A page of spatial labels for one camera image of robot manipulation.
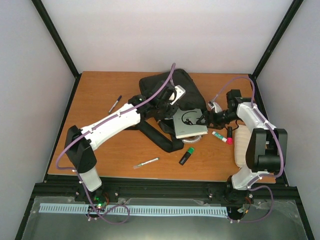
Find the gray floor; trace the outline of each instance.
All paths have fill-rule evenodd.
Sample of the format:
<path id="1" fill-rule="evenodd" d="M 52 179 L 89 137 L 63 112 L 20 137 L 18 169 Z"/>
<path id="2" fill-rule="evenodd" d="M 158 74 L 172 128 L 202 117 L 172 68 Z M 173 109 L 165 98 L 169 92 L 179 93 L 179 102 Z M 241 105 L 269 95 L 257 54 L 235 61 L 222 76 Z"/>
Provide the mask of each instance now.
<path id="1" fill-rule="evenodd" d="M 58 202 L 66 202 L 67 197 Z M 102 220 L 88 221 L 82 214 L 37 213 L 39 203 L 54 203 L 50 198 L 38 199 L 23 236 L 24 240 L 261 240 L 307 239 L 297 207 L 292 201 L 277 201 L 272 214 L 258 223 L 233 223 L 217 217 L 142 217 L 132 216 L 123 225 L 109 225 Z M 154 205 L 151 199 L 138 200 Z M 161 200 L 169 205 L 171 200 Z M 179 201 L 172 200 L 176 206 Z M 129 205 L 136 205 L 134 199 Z M 183 202 L 183 205 L 198 204 Z M 260 218 L 268 211 L 269 203 L 256 200 L 243 220 Z M 108 216 L 108 220 L 121 221 L 124 216 Z"/>

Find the white wall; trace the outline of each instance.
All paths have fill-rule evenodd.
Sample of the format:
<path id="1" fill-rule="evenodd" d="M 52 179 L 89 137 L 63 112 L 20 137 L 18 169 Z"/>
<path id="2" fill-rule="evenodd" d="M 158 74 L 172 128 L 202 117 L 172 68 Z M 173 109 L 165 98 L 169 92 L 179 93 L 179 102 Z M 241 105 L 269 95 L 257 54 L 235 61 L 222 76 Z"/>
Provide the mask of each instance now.
<path id="1" fill-rule="evenodd" d="M 304 1 L 258 77 L 272 123 L 288 131 L 285 172 L 320 239 L 320 1 Z"/>
<path id="2" fill-rule="evenodd" d="M 74 78 L 30 0 L 0 1 L 0 239 L 42 182 Z"/>
<path id="3" fill-rule="evenodd" d="M 79 71 L 252 73 L 292 0 L 43 0 Z"/>

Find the gray book cover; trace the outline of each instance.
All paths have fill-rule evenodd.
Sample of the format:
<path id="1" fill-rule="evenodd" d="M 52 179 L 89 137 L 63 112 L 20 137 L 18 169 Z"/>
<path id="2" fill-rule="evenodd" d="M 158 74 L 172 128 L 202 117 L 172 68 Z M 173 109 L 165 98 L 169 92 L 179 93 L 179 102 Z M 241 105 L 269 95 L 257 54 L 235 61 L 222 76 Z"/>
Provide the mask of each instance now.
<path id="1" fill-rule="evenodd" d="M 208 133 L 208 128 L 202 125 L 188 125 L 184 122 L 196 124 L 197 120 L 202 116 L 200 109 L 182 111 L 178 109 L 173 116 L 175 137 L 177 139 L 189 138 Z"/>

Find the pink cap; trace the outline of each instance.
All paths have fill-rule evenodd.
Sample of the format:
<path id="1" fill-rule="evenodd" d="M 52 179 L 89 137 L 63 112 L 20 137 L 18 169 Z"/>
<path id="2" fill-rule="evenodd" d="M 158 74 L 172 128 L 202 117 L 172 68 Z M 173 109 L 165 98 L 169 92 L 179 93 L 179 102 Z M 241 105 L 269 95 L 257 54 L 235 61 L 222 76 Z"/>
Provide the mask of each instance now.
<path id="1" fill-rule="evenodd" d="M 228 137 L 228 138 L 226 139 L 226 143 L 231 145 L 231 144 L 233 143 L 232 137 Z"/>

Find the marker with green cap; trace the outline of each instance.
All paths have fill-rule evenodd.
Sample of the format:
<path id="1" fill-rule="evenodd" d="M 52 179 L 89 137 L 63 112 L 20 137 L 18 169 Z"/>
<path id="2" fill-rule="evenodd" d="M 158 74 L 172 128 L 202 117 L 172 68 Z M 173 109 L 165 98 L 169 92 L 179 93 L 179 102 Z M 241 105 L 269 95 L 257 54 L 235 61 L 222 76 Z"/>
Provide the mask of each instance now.
<path id="1" fill-rule="evenodd" d="M 185 154 L 183 155 L 183 157 L 181 158 L 181 160 L 179 161 L 179 164 L 183 165 L 186 163 L 186 161 L 188 160 L 188 158 L 191 156 L 191 154 L 195 151 L 195 149 L 193 147 L 190 147 L 188 149 L 188 151 L 185 152 Z"/>

